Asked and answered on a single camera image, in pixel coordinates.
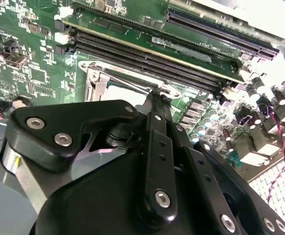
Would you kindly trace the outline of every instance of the chip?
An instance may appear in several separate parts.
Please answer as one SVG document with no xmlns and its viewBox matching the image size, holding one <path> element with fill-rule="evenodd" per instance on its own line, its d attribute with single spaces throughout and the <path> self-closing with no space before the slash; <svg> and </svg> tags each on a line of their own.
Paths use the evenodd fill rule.
<svg viewBox="0 0 285 235">
<path fill-rule="evenodd" d="M 153 27 L 155 27 L 155 28 L 157 28 L 157 29 L 162 29 L 163 23 L 158 22 L 158 21 L 154 21 L 154 22 L 153 22 Z"/>
<path fill-rule="evenodd" d="M 42 34 L 44 34 L 46 36 L 48 36 L 48 34 L 49 34 L 49 30 L 46 27 L 41 27 L 40 31 Z"/>
<path fill-rule="evenodd" d="M 143 17 L 143 18 L 142 18 L 142 23 L 145 24 L 145 25 L 147 25 L 147 26 L 152 26 L 152 19 Z"/>
<path fill-rule="evenodd" d="M 115 0 L 107 0 L 107 5 L 111 7 L 115 7 Z"/>
<path fill-rule="evenodd" d="M 29 23 L 28 28 L 32 33 L 39 33 L 39 25 L 37 24 Z"/>
<path fill-rule="evenodd" d="M 97 18 L 94 20 L 94 23 L 99 25 L 99 26 L 102 26 L 104 28 L 107 28 L 110 26 L 111 22 L 106 20 L 106 19 L 103 19 L 103 18 Z"/>
<path fill-rule="evenodd" d="M 124 33 L 125 32 L 125 27 L 120 25 L 120 24 L 112 24 L 110 29 L 116 33 Z"/>
</svg>

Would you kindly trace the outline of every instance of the black ram slot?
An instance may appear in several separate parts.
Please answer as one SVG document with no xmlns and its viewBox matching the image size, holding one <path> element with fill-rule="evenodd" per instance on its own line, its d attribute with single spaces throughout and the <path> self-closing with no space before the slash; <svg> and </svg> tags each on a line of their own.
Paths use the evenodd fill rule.
<svg viewBox="0 0 285 235">
<path fill-rule="evenodd" d="M 232 31 L 226 27 L 187 14 L 180 10 L 170 8 L 166 16 L 166 22 L 216 40 L 217 42 L 221 42 L 230 47 L 234 47 L 261 59 L 273 60 L 280 52 L 269 43 L 250 38 L 242 33 Z"/>
<path fill-rule="evenodd" d="M 115 55 L 105 50 L 92 47 L 91 45 L 88 44 L 77 43 L 75 50 L 72 52 L 74 53 L 76 50 L 88 53 L 100 59 L 106 60 L 107 62 L 110 63 L 112 62 L 114 64 L 117 64 L 118 66 L 122 66 L 127 69 L 131 68 L 133 70 L 140 71 L 142 73 L 148 73 L 160 78 L 164 78 L 164 80 L 179 82 L 186 86 L 197 88 L 201 91 L 212 93 L 217 89 L 217 87 L 203 84 L 201 82 L 198 82 L 196 80 L 191 80 L 189 78 L 185 78 L 179 74 L 174 74 L 162 68 L 158 68 L 149 64 L 142 64 L 133 59 L 127 58 L 126 56 L 123 55 L 118 55 L 118 54 Z"/>
<path fill-rule="evenodd" d="M 124 55 L 127 58 L 131 58 L 143 64 L 158 66 L 159 68 L 164 68 L 168 72 L 178 73 L 179 75 L 210 86 L 217 86 L 220 83 L 220 78 L 218 77 L 195 70 L 193 68 L 182 66 L 176 62 L 168 61 L 147 52 L 114 43 L 95 35 L 79 32 L 75 38 L 78 42 L 88 44 L 96 48 L 101 48 L 117 55 Z"/>
</svg>

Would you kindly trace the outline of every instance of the pcie slot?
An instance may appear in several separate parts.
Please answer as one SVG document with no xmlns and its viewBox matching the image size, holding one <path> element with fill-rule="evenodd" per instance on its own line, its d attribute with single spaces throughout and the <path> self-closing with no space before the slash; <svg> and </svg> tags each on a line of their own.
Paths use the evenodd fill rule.
<svg viewBox="0 0 285 235">
<path fill-rule="evenodd" d="M 199 52 L 207 54 L 207 55 L 217 56 L 221 60 L 230 60 L 230 61 L 233 60 L 232 58 L 230 58 L 230 57 L 228 57 L 226 55 L 215 54 L 215 53 L 213 53 L 209 49 L 206 49 L 206 48 L 203 48 L 203 47 L 199 47 L 198 45 L 194 44 L 193 42 L 183 40 L 183 39 L 179 38 L 178 36 L 167 34 L 165 32 L 160 32 L 160 31 L 158 31 L 156 29 L 153 29 L 153 28 L 150 28 L 150 27 L 146 27 L 145 25 L 142 25 L 142 24 L 139 24 L 137 22 L 133 22 L 133 21 L 127 20 L 125 18 L 113 16 L 113 15 L 110 15 L 110 14 L 106 14 L 104 12 L 101 12 L 101 11 L 98 11 L 98 10 L 96 10 L 94 8 L 91 8 L 89 6 L 85 6 L 83 4 L 80 4 L 78 2 L 73 2 L 71 4 L 71 6 L 75 9 L 76 12 L 78 12 L 79 9 L 83 9 L 83 10 L 86 10 L 86 11 L 88 11 L 88 12 L 90 12 L 90 13 L 98 16 L 98 17 L 100 17 L 100 18 L 105 18 L 105 19 L 107 19 L 107 20 L 109 20 L 111 22 L 118 23 L 118 24 L 121 24 L 121 25 L 129 27 L 129 28 L 134 28 L 137 31 L 142 31 L 142 32 L 145 32 L 147 34 L 153 35 L 155 37 L 159 37 L 159 38 L 168 40 L 168 41 L 172 42 L 173 44 L 178 44 L 178 45 L 181 45 L 183 47 L 187 47 L 189 49 L 196 50 L 196 51 L 199 51 Z"/>
<path fill-rule="evenodd" d="M 248 36 L 231 31 L 226 27 L 187 14 L 186 12 L 170 8 L 166 15 L 166 23 L 186 29 L 198 35 L 213 39 L 230 47 L 234 47 L 245 53 L 257 56 L 265 60 L 273 60 L 279 53 L 278 49 L 270 44 L 261 42 Z"/>
</svg>

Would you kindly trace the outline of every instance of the mounting hole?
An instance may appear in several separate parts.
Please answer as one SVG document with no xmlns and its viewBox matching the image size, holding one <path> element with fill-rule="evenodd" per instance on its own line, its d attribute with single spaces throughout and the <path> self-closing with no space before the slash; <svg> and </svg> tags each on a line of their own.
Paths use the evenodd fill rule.
<svg viewBox="0 0 285 235">
<path fill-rule="evenodd" d="M 133 109 L 132 109 L 131 107 L 129 107 L 129 106 L 126 106 L 125 109 L 126 109 L 127 111 L 129 111 L 130 113 L 133 112 Z"/>
<path fill-rule="evenodd" d="M 211 179 L 208 175 L 205 175 L 205 178 L 206 178 L 206 180 L 207 180 L 208 182 L 211 182 L 211 181 L 212 181 L 212 179 Z"/>
<path fill-rule="evenodd" d="M 159 158 L 161 159 L 162 162 L 166 161 L 166 157 L 163 154 L 160 154 Z"/>
<path fill-rule="evenodd" d="M 163 146 L 163 147 L 166 146 L 166 143 L 164 143 L 164 142 L 162 142 L 162 141 L 160 141 L 159 144 L 160 144 L 161 146 Z"/>
<path fill-rule="evenodd" d="M 158 115 L 155 115 L 154 117 L 156 118 L 156 120 L 159 120 L 159 121 L 162 120 L 162 118 L 160 116 L 158 116 Z"/>
</svg>

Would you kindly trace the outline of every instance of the integrated circuit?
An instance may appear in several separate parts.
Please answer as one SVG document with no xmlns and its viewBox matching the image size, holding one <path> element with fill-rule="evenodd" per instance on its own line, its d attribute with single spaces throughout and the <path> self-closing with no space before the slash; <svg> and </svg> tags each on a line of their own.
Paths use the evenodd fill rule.
<svg viewBox="0 0 285 235">
<path fill-rule="evenodd" d="M 153 20 L 147 17 L 142 18 L 142 23 L 145 24 L 146 26 L 152 26 Z"/>
<path fill-rule="evenodd" d="M 104 28 L 108 28 L 111 24 L 110 21 L 103 19 L 103 18 L 96 18 L 94 20 L 94 23 Z"/>
<path fill-rule="evenodd" d="M 28 29 L 29 29 L 30 32 L 32 32 L 32 33 L 39 33 L 39 25 L 37 25 L 37 24 L 29 23 L 29 24 L 28 24 Z"/>
</svg>

